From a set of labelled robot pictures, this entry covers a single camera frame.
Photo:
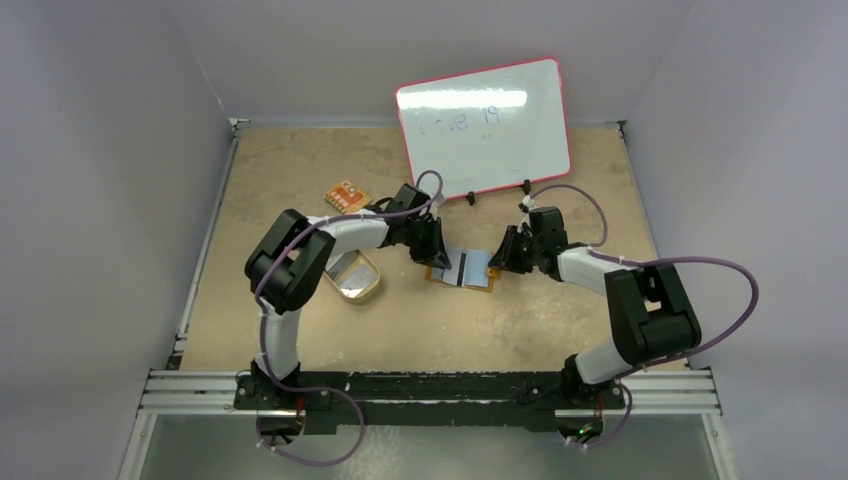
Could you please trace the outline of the yellow leather card holder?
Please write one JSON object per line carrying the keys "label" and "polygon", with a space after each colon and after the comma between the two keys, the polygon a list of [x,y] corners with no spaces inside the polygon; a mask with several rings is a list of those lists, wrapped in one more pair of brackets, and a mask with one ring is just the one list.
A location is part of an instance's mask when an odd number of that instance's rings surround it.
{"label": "yellow leather card holder", "polygon": [[491,292],[501,272],[489,266],[493,254],[485,250],[446,247],[450,269],[428,267],[425,279],[452,287]]}

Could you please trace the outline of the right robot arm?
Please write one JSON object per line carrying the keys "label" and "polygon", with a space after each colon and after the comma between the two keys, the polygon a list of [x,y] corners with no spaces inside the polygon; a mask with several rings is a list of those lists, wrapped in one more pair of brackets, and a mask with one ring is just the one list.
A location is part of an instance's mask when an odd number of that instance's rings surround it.
{"label": "right robot arm", "polygon": [[674,266],[603,259],[593,247],[569,241],[555,207],[530,210],[521,225],[508,226],[489,265],[516,274],[538,270],[606,299],[610,340],[568,357],[561,371],[561,392],[573,406],[588,405],[602,386],[635,367],[701,343],[699,321]]}

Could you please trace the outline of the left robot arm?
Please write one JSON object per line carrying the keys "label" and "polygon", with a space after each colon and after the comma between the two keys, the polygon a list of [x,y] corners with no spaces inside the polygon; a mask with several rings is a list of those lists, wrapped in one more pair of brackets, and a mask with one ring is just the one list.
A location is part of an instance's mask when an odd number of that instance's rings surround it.
{"label": "left robot arm", "polygon": [[440,196],[404,184],[389,200],[352,214],[309,217],[287,209],[278,216],[244,268],[260,309],[259,353],[254,363],[265,377],[259,395],[272,408],[287,408],[298,392],[308,390],[297,380],[299,317],[331,259],[403,245],[415,263],[451,266],[441,220],[432,212]]}

